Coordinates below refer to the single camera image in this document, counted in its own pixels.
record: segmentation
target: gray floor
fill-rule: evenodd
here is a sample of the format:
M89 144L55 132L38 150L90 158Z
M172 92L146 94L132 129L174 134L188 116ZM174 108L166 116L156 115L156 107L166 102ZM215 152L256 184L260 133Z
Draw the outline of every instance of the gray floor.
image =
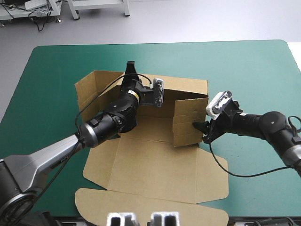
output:
M33 48L39 45L283 39L301 41L300 0L153 0L86 10L38 33L28 20L0 29L0 120Z

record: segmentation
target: open cardboard box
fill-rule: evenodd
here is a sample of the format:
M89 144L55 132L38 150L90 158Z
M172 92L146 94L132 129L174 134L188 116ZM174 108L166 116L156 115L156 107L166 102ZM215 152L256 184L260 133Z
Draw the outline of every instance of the open cardboard box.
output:
M121 75L94 71L76 83L79 108ZM79 189L75 202L80 214L105 225L109 212L135 212L146 225L152 212L178 211L183 226L225 226L226 212L196 205L228 196L228 175L210 153L198 148L202 133L192 126L205 120L207 81L147 76L164 80L163 106L140 106L137 127L91 149L83 175L107 191ZM82 114L84 121L118 98L121 82Z

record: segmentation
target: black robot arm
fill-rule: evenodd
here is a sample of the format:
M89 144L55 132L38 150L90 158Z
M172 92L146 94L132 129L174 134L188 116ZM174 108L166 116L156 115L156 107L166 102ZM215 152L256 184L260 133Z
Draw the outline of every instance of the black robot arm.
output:
M287 123L285 115L280 112L264 115L243 113L238 102L232 100L230 91L218 93L207 106L206 112L212 117L210 122L193 123L196 129L206 135L203 137L204 143L210 144L225 133L260 138L273 146L287 167L296 169L301 175L300 130L291 123L292 116Z
M118 133L132 130L137 125L140 105L161 107L163 81L156 78L150 87L144 86L139 75L134 62L129 61L119 99L83 123L74 135L30 155L10 155L0 160L0 226L15 225L33 207L53 181L47 184L48 174L56 166L63 163L59 173L69 158L84 147L95 147Z

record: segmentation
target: wire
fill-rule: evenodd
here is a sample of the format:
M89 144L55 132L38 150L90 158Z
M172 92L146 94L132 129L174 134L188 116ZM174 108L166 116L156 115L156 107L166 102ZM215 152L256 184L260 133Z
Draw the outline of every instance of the wire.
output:
M287 118L288 123L290 124L290 126L292 127L292 129L293 129L293 131L294 131L294 137L295 137L295 136L298 136L298 133L301 132L301 129L297 129L297 128L293 125L293 123L292 123L292 121L291 121L291 118L296 118L296 119L298 119L300 123L301 123L301 119L300 119L299 117L297 117L297 116L294 116L294 115Z
M232 176L234 176L234 177L238 177L238 178L253 178L253 177L262 176L262 175L265 175L265 174L268 174L268 173L272 173L272 172L275 172L275 171L279 171L279 170L292 169L292 167L290 167L290 166L285 166L285 167L280 167L280 168L272 169L272 170L269 170L269 171L266 171L266 172L257 173L257 174L252 174L252 175L239 175L239 174L231 173L230 171L226 170L226 169L220 164L220 162L217 160L215 154L213 153L211 144L209 144L209 147L210 147L210 152L211 152L212 156L214 157L214 160L216 161L216 163L221 167L221 169L222 169L223 171L225 171L226 173L228 173L228 174L230 174L230 175L232 175Z
M34 24L37 26L39 32L41 32L41 31L44 30L44 26L45 26L46 23L48 23L48 17L50 16L51 12L52 12L52 8L51 8L50 10L48 9L48 12L47 12L47 15L46 15L46 19L45 19L45 21L44 21L44 23L43 23L42 28L39 27L37 21L33 21Z
M20 8L20 7L17 7L17 6L9 6L8 4L1 3L1 2L0 2L0 5L6 6L6 7L8 7L8 8L17 8L17 9L20 9L20 10L23 10L23 11L27 11L27 10L24 9L24 8Z
M79 125L78 125L78 119L79 119L79 116L84 112L84 110L86 110L98 97L100 97L100 95L102 93L104 93L111 85L113 85L115 82L117 82L118 80L124 78L125 76L127 75L138 75L138 76L142 76L144 78L146 78L150 84L151 84L151 80L143 75L143 74L138 74L138 73L129 73L129 74L125 74L125 75L122 75L122 76L119 76L117 79L115 79L113 82L111 82L106 88L104 88L97 96L95 96L80 112L77 113L76 117L75 117L75 126L76 126L76 129L78 131L79 134L81 134L80 132L80 129L79 129Z

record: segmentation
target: green mat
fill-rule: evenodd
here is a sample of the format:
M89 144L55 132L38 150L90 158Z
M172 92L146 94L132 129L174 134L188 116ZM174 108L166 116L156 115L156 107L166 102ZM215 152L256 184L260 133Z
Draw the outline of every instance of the green mat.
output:
M136 61L140 73L209 80L210 98L231 90L246 113L301 115L301 74L281 40L40 46L33 50L0 124L0 157L29 154L73 133L78 112L74 83L92 70L124 71L128 60ZM235 173L283 166L272 147L259 139L227 134L213 148ZM99 189L82 176L88 151L70 160L35 210L78 215L75 191ZM230 176L229 188L228 198L204 205L230 216L300 215L301 179L292 169L258 178Z

